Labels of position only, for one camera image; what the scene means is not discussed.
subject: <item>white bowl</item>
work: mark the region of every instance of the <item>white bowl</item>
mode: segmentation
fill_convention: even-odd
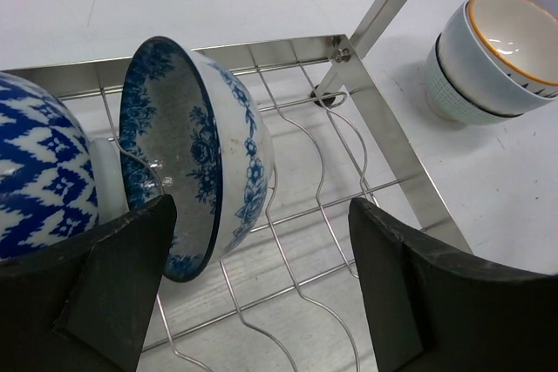
[[[425,78],[429,98],[447,117],[468,125],[490,125],[509,120],[490,112],[465,99],[447,80],[440,68],[437,54],[439,37],[426,59]]]
[[[262,211],[271,137],[230,71],[174,41],[143,43],[126,74],[119,141],[157,173],[177,207],[165,276],[190,281],[232,251]],[[150,172],[121,156],[128,205],[153,198]]]
[[[553,101],[523,89],[498,67],[474,35],[466,3],[446,24],[438,55],[444,73],[461,95],[491,113],[518,116]]]
[[[467,15],[493,61],[537,95],[558,94],[558,22],[531,0],[471,0]]]

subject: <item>orange rim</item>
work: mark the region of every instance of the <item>orange rim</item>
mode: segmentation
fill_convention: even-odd
[[[480,38],[480,41],[482,41],[482,43],[500,60],[503,61],[506,65],[508,65],[509,67],[511,67],[512,69],[514,69],[515,71],[517,71],[518,73],[522,74],[523,76],[525,76],[526,78],[530,78],[531,80],[534,80],[535,82],[539,82],[539,83],[543,83],[545,85],[550,85],[550,86],[558,86],[558,82],[551,82],[548,80],[544,80],[542,78],[538,78],[536,76],[533,76],[532,74],[527,73],[526,71],[520,69],[519,67],[517,67],[515,64],[510,63],[509,61],[506,60],[506,58],[504,56],[502,56],[492,45],[490,45],[490,43],[488,42],[488,40],[484,37],[484,35],[482,35],[482,33],[480,32],[479,26],[477,25],[477,21],[475,20],[474,17],[474,13],[473,13],[473,4],[476,0],[471,0],[469,2],[469,5],[467,7],[467,15],[469,16],[469,21],[471,21],[471,25],[473,26],[474,31],[476,32],[477,36]],[[533,4],[534,6],[536,6],[537,8],[541,9],[543,12],[545,12],[547,15],[551,16],[554,20],[556,20],[556,17],[550,13],[548,10],[544,9],[542,6],[540,6],[537,2],[534,2],[532,0],[525,0],[527,2],[530,2],[531,4]]]

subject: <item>bowl rim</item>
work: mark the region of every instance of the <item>bowl rim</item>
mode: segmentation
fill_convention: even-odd
[[[200,87],[200,91],[201,91],[201,95],[202,97],[204,97],[207,100],[208,103],[208,115],[209,117],[213,120],[216,121],[216,118],[214,116],[214,110],[213,110],[213,104],[211,103],[211,98],[209,97],[209,92],[208,92],[208,88],[206,86],[206,82],[203,79],[203,76],[200,74],[200,71],[197,68],[197,65],[195,63],[195,61],[190,57],[189,53],[187,50],[185,50],[180,44],[178,44],[177,42],[173,41],[173,39],[169,38],[169,37],[163,37],[163,36],[156,36],[156,37],[150,37],[149,39],[147,39],[146,41],[144,41],[141,46],[135,51],[135,53],[133,54],[133,57],[130,61],[130,64],[128,66],[128,69],[126,71],[126,76],[124,78],[124,84],[122,87],[122,94],[120,97],[120,110],[119,110],[119,116],[120,116],[120,122],[122,121],[122,113],[123,113],[123,107],[122,107],[122,102],[123,102],[123,98],[126,92],[126,81],[129,80],[129,72],[131,72],[132,69],[132,64],[137,61],[139,59],[139,57],[141,55],[143,55],[145,53],[145,48],[153,43],[166,43],[166,44],[170,44],[175,48],[175,52],[177,54],[180,55],[180,58],[182,58],[185,62],[186,67],[192,72],[192,74],[194,75],[195,81],[198,84],[198,86]],[[119,124],[119,136],[121,137],[122,132],[122,124]],[[209,261],[211,260],[211,257],[213,256],[213,252],[215,250],[215,246],[217,244],[217,237],[219,235],[219,226],[221,224],[221,212],[222,212],[222,204],[223,204],[223,196],[224,196],[224,180],[223,180],[223,162],[222,162],[222,153],[221,153],[221,139],[219,136],[219,127],[217,126],[216,122],[214,123],[214,131],[215,131],[215,139],[217,141],[217,144],[219,145],[219,158],[216,161],[217,164],[217,179],[216,179],[216,184],[217,184],[217,192],[216,192],[216,205],[215,205],[215,214],[214,214],[214,220],[213,220],[213,225],[212,225],[212,230],[211,230],[211,237],[209,238],[209,242],[208,242],[208,247],[206,249],[206,252],[203,256],[203,260],[201,261],[200,265],[198,266],[198,268],[194,271],[194,273],[188,275],[188,276],[170,276],[167,274],[167,267],[165,267],[163,274],[165,277],[167,277],[168,279],[170,279],[171,281],[175,281],[175,282],[189,282],[193,279],[195,279],[196,277],[198,277],[204,270],[205,268],[208,266]],[[124,172],[124,159],[120,159],[120,166],[122,171]],[[126,202],[128,201],[128,194],[126,192]]]
[[[535,93],[533,93],[532,91],[529,91],[528,89],[524,88],[522,85],[520,85],[517,81],[513,80],[512,78],[510,78],[496,63],[496,58],[492,57],[492,55],[487,51],[487,49],[483,48],[482,45],[482,41],[480,40],[480,37],[477,36],[477,33],[474,31],[473,26],[471,25],[471,21],[468,18],[468,14],[467,14],[467,10],[469,9],[469,0],[467,0],[466,2],[464,2],[463,4],[461,4],[461,6],[459,7],[459,11],[460,11],[460,16],[463,18],[463,22],[465,23],[466,27],[467,27],[467,34],[471,36],[471,39],[474,41],[475,45],[479,48],[479,50],[482,52],[482,54],[484,55],[484,57],[487,58],[487,60],[492,64],[493,68],[500,73],[502,76],[506,77],[507,80],[509,80],[510,83],[512,83],[513,85],[515,85],[516,87],[518,87],[519,89],[521,89],[521,91],[525,94],[527,94],[528,96],[530,96],[531,98],[536,98],[536,100],[540,100],[542,102],[552,102],[553,100],[555,100],[556,98],[547,98],[546,96],[541,96],[541,95],[537,95]]]
[[[436,41],[434,42],[434,56],[436,58],[436,63],[438,64],[440,73],[442,73],[442,76],[444,76],[444,79],[446,80],[446,82],[449,84],[449,86],[458,95],[460,95],[466,102],[468,102],[469,105],[472,105],[474,108],[477,108],[479,111],[484,112],[488,115],[492,115],[493,117],[496,117],[496,118],[501,118],[502,120],[509,120],[509,119],[517,118],[517,117],[520,117],[521,115],[523,115],[523,113],[518,113],[518,114],[511,115],[511,114],[501,114],[501,113],[496,113],[496,112],[489,111],[488,109],[486,109],[482,105],[475,104],[471,99],[469,99],[467,96],[465,96],[463,93],[461,93],[459,91],[459,89],[453,85],[453,82],[446,75],[446,73],[444,72],[444,67],[442,66],[442,63],[439,60],[438,47],[439,47],[439,39],[441,37],[442,37],[442,34],[441,33],[438,34],[438,36],[436,37]]]
[[[514,69],[515,71],[517,71],[518,73],[522,74],[523,76],[525,76],[526,78],[530,78],[531,80],[535,81],[535,82],[539,82],[539,83],[543,83],[545,85],[550,85],[550,86],[558,86],[558,81],[552,82],[549,80],[545,80],[543,78],[538,78],[522,69],[520,69],[517,65],[510,63],[503,55],[501,55],[489,42],[488,40],[485,38],[484,35],[482,35],[482,32],[480,31],[480,28],[477,24],[477,21],[475,19],[474,16],[474,12],[473,12],[473,5],[477,0],[470,0],[469,2],[467,2],[467,7],[466,7],[466,12],[467,12],[467,16],[469,18],[469,22],[471,22],[471,26],[473,27],[475,33],[477,34],[477,36],[479,37],[480,41],[500,60],[502,61],[505,65],[509,66],[510,68]],[[540,9],[542,12],[544,12],[545,15],[552,17],[555,21],[556,21],[556,17],[550,13],[548,10],[544,9],[540,4],[538,4],[537,2],[533,1],[533,0],[523,0],[525,2],[529,2],[532,5],[534,5],[537,9]]]

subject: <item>blue floral pattern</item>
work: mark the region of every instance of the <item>blue floral pattern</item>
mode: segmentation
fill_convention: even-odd
[[[240,218],[241,224],[233,231],[234,238],[225,247],[225,252],[229,253],[244,240],[260,216],[268,191],[268,178],[265,175],[262,161],[256,157],[258,148],[254,141],[254,134],[257,130],[257,123],[254,113],[250,109],[251,100],[246,87],[234,74],[219,64],[209,63],[208,65],[221,74],[238,103],[246,108],[245,120],[249,126],[249,136],[244,141],[246,155],[250,158],[248,169],[246,169],[247,183],[244,188],[244,206],[235,213],[235,216]]]
[[[199,106],[190,112],[190,120],[199,127],[199,131],[192,130],[190,138],[194,141],[190,153],[198,167],[187,176],[198,180],[198,194],[196,198],[204,204],[209,203],[211,214],[215,214],[217,206],[217,184],[219,177],[217,159],[219,156],[219,142],[215,136],[213,121],[209,119]]]
[[[208,65],[216,69],[221,74],[223,80],[233,92],[233,96],[235,97],[235,99],[238,100],[238,103],[241,106],[246,108],[244,118],[246,119],[246,123],[250,126],[250,138],[254,137],[254,132],[257,129],[257,125],[255,122],[254,113],[250,109],[250,94],[246,90],[246,87],[233,73],[225,69],[223,66],[217,64],[216,62],[209,63]]]
[[[137,53],[126,74],[120,106],[120,144],[129,153],[145,163],[147,156],[137,142],[139,136],[148,134],[152,129],[154,117],[158,113],[147,91],[146,81],[160,81],[168,73],[176,70],[173,57],[183,57],[180,46],[169,43],[167,39],[154,39],[146,42]],[[187,176],[198,180],[196,199],[209,205],[210,213],[216,215],[217,195],[221,182],[221,169],[218,165],[221,155],[216,126],[208,95],[203,93],[202,106],[194,106],[187,115],[194,124],[190,134],[192,140],[191,155],[197,167]],[[152,199],[157,193],[149,170],[140,162],[122,156],[122,174],[129,206],[134,209]],[[200,271],[206,252],[184,254],[177,249],[179,238],[176,235],[167,257],[165,276],[173,281],[187,281]]]
[[[127,152],[147,162],[147,158],[137,143],[137,137],[147,133],[151,121],[157,113],[146,91],[146,80],[160,80],[174,69],[171,60],[173,50],[166,43],[150,44],[144,53],[132,60],[120,104],[120,145]],[[128,205],[135,209],[156,194],[149,170],[138,161],[122,156],[122,175]]]

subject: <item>floral patterned bowl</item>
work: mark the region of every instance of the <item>floral patterned bowl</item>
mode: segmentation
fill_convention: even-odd
[[[238,78],[168,38],[151,38],[126,74],[119,135],[174,197],[167,278],[190,281],[241,243],[262,211],[274,154]],[[121,165],[131,209],[158,193],[143,165],[127,156]]]

